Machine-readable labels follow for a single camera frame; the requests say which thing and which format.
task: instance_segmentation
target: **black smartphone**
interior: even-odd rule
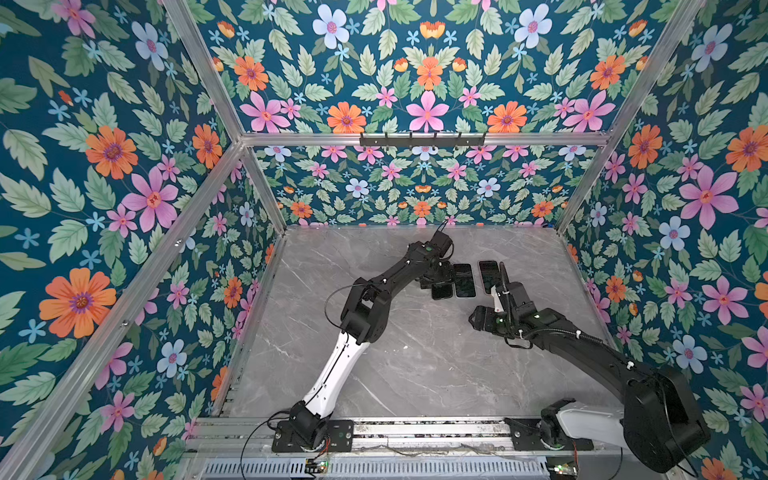
[[[483,288],[485,289],[485,292],[490,295],[491,287],[501,282],[502,273],[498,269],[496,260],[480,260],[478,265],[480,266],[480,277],[482,277]]]
[[[432,299],[433,300],[443,300],[446,298],[451,298],[453,296],[453,285],[451,283],[446,283],[442,286],[433,286],[432,287]]]
[[[472,265],[469,263],[454,263],[453,283],[456,285],[456,296],[467,298],[476,296],[475,279],[472,277]]]

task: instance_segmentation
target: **orange flower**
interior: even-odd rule
[[[264,66],[260,61],[254,62],[253,57],[238,57],[235,60],[235,74],[238,74],[240,83],[247,85],[253,91],[266,90],[266,84],[270,78],[264,73]]]
[[[420,216],[421,218],[426,217],[429,215],[429,211],[432,209],[432,207],[429,206],[426,202],[418,202],[415,207],[413,207],[413,213]]]
[[[437,58],[427,57],[422,65],[416,69],[416,74],[419,75],[417,79],[419,85],[423,86],[425,90],[432,90],[435,85],[440,85],[442,67],[438,65]]]
[[[105,305],[114,304],[114,288],[107,288],[109,278],[102,272],[96,272],[91,278],[87,268],[73,268],[69,271],[69,281],[57,276],[45,287],[45,292],[55,297],[40,302],[40,318],[56,319],[48,326],[56,336],[66,337],[74,327],[74,337],[82,338],[94,332],[94,322],[101,321],[109,313]]]
[[[612,276],[608,279],[605,293],[608,294],[608,298],[610,298],[612,302],[619,303],[622,301],[625,292],[627,292],[627,286],[624,285],[624,281],[621,278]]]
[[[408,61],[404,58],[400,58],[398,61],[395,62],[395,70],[399,72],[404,72],[408,70]]]
[[[589,77],[592,80],[592,88],[605,90],[619,81],[619,75],[623,74],[626,69],[623,55],[619,55],[618,58],[616,55],[611,55],[594,68],[594,72]]]
[[[293,202],[290,209],[298,218],[309,218],[312,216],[312,207],[305,205],[304,202]]]
[[[733,169],[742,172],[746,168],[748,172],[758,170],[764,161],[768,161],[768,125],[758,125],[757,130],[752,127],[739,132],[739,137],[734,138],[728,145],[730,153],[725,156],[725,161],[733,165]]]
[[[528,121],[528,117],[523,117],[527,112],[525,106],[518,106],[516,101],[508,102],[506,107],[499,105],[494,109],[494,114],[488,117],[488,131],[492,134],[517,133]]]
[[[163,437],[162,439],[157,440],[157,443],[154,444],[154,448],[152,449],[154,456],[158,456],[165,452],[166,445],[168,445],[168,437]]]
[[[705,458],[701,475],[707,480],[736,480],[736,476],[717,458]]]
[[[216,374],[216,378],[214,379],[214,389],[210,391],[211,402],[215,402],[218,398],[221,384],[224,383],[224,379],[227,377],[227,370],[228,368],[223,366],[221,367],[221,370],[219,370],[218,374]]]
[[[643,30],[645,30],[645,25],[648,25],[648,22],[645,20],[638,20],[633,23],[632,26],[629,27],[629,36],[637,37]]]
[[[328,110],[328,126],[333,128],[334,134],[361,134],[366,124],[366,118],[360,115],[362,111],[357,105],[349,106],[345,101],[339,102],[339,106],[333,105]]]
[[[264,258],[264,263],[267,265],[270,264],[270,260],[272,260],[272,254],[275,253],[275,244],[269,245],[266,249],[266,257]]]
[[[453,71],[464,71],[467,69],[467,61],[464,58],[456,57],[451,63]]]
[[[233,27],[231,23],[219,22],[216,25],[219,26],[219,30],[224,34],[225,37],[232,38],[235,36],[235,27]]]
[[[110,174],[115,180],[120,180],[125,174],[134,171],[132,165],[139,163],[139,157],[134,153],[136,145],[125,132],[115,127],[114,131],[106,125],[98,129],[99,135],[88,135],[85,143],[90,147],[85,151],[88,161],[96,164],[96,171],[105,177]]]
[[[763,279],[768,282],[768,272],[763,274]],[[758,283],[755,285],[755,296],[758,300],[764,300],[763,303],[760,304],[760,311],[763,312],[763,315],[768,317],[768,284]]]
[[[423,22],[419,26],[419,31],[424,35],[424,38],[440,38],[445,33],[445,23]]]
[[[224,304],[230,308],[234,308],[240,302],[240,295],[243,293],[243,282],[236,276],[230,279],[227,283],[227,288],[224,289]]]
[[[553,209],[554,209],[554,204],[549,200],[545,200],[543,202],[536,204],[533,207],[533,216],[546,217],[547,215],[552,213]]]
[[[194,128],[192,146],[197,149],[197,159],[207,168],[213,168],[219,163],[223,153],[219,145],[219,134],[210,129],[210,125],[197,125]]]
[[[659,156],[656,149],[661,148],[660,133],[661,129],[656,125],[653,127],[646,125],[643,130],[632,137],[632,145],[629,147],[629,155],[631,156],[629,163],[633,167],[642,169],[656,161]]]
[[[58,91],[58,96],[61,97],[61,101],[69,105],[70,107],[74,107],[74,102],[72,101],[72,97],[69,96],[69,94],[63,90]]]
[[[578,262],[578,250],[570,243],[568,244],[568,252],[571,254],[571,258],[574,259],[574,262]]]

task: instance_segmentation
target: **black mounting plate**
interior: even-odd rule
[[[352,440],[355,435],[355,422],[352,420],[329,420],[328,436],[330,444],[328,452],[351,452]],[[320,453],[325,446],[321,446],[316,452],[308,452],[301,448],[299,436],[293,432],[290,421],[283,420],[277,423],[277,430],[272,441],[272,452],[274,453]]]
[[[538,433],[538,423],[541,419],[514,419],[514,422],[509,422],[505,419],[505,423],[509,425],[509,429],[512,433],[512,444],[515,446],[515,450],[548,450],[547,446],[541,441],[541,435]],[[574,442],[576,448],[580,452],[586,452],[594,450],[594,444],[591,440],[587,439],[571,439],[572,442],[566,442],[563,448],[560,450],[573,451]]]

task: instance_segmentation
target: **smartphone screen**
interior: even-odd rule
[[[455,263],[453,265],[454,284],[456,296],[460,298],[476,296],[475,279],[472,277],[472,265],[469,263]]]
[[[447,283],[443,286],[432,287],[433,300],[443,300],[446,298],[451,298],[452,296],[453,296],[453,285],[450,283]]]
[[[496,260],[481,260],[478,265],[480,266],[483,288],[490,295],[491,287],[502,280],[502,274],[498,270],[498,263],[496,263]]]

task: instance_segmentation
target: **smartphone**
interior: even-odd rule
[[[452,296],[453,296],[453,285],[451,283],[447,283],[443,286],[432,287],[433,300],[444,300],[446,298],[451,298]]]
[[[490,295],[491,287],[502,281],[502,273],[498,269],[496,260],[480,260],[478,265],[480,266],[480,277],[482,277],[483,288],[485,289],[485,292]]]
[[[457,297],[467,298],[477,295],[475,293],[475,279],[472,277],[472,265],[469,263],[454,263],[453,277]]]

